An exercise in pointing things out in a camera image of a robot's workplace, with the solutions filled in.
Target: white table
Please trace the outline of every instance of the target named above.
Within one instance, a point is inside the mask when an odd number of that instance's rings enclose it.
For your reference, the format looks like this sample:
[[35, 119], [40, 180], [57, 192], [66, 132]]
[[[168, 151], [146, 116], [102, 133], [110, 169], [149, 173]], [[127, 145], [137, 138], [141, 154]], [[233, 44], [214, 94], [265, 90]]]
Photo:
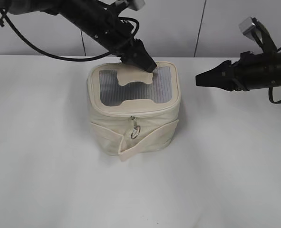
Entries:
[[223, 58], [176, 64], [183, 101], [166, 149], [99, 151], [71, 63], [0, 56], [0, 228], [281, 228], [281, 105], [267, 90], [196, 87]]

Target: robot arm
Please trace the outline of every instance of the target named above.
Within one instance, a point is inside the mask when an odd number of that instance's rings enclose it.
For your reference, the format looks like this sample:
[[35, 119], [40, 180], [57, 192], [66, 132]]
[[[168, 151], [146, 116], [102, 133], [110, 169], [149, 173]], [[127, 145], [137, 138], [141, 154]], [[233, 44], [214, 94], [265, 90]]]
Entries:
[[110, 54], [120, 57], [123, 63], [152, 72], [156, 63], [143, 42], [133, 37], [133, 25], [118, 16], [128, 7], [139, 10], [143, 5], [143, 0], [117, 0], [111, 5], [98, 0], [0, 0], [0, 9], [5, 9], [5, 13], [18, 15], [43, 11], [61, 14]]
[[249, 91], [269, 88], [269, 100], [273, 100], [272, 90], [281, 86], [281, 48], [277, 49], [267, 29], [256, 18], [248, 18], [240, 24], [241, 32], [255, 41], [263, 54], [241, 53], [241, 59], [232, 64], [227, 60], [216, 68], [196, 76], [196, 85], [217, 87], [227, 91]]

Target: metal zipper ring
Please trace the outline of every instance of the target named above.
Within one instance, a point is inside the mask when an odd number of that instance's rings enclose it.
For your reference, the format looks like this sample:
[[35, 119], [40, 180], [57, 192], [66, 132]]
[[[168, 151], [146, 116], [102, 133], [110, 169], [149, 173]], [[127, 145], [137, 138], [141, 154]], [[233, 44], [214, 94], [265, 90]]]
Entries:
[[138, 125], [136, 127], [133, 128], [133, 131], [131, 133], [131, 139], [135, 139], [137, 138], [137, 136], [139, 135], [140, 133], [140, 130], [141, 130], [141, 127]]

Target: zipper pull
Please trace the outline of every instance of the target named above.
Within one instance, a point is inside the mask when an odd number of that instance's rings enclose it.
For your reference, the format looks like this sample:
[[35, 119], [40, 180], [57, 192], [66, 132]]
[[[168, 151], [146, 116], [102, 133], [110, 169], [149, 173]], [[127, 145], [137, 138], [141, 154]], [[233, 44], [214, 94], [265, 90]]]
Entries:
[[139, 135], [141, 127], [137, 125], [137, 120], [135, 116], [131, 116], [131, 119], [133, 120], [133, 131], [131, 133], [131, 139], [135, 139]]

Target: canvas storage box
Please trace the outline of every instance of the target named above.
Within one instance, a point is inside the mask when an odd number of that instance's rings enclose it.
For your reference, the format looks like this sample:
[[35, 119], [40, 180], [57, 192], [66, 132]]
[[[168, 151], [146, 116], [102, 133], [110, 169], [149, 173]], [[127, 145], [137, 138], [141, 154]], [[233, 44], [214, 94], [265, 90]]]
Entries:
[[181, 101], [174, 64], [157, 62], [153, 73], [103, 64], [92, 70], [87, 87], [92, 129], [106, 153], [125, 161], [170, 143]]

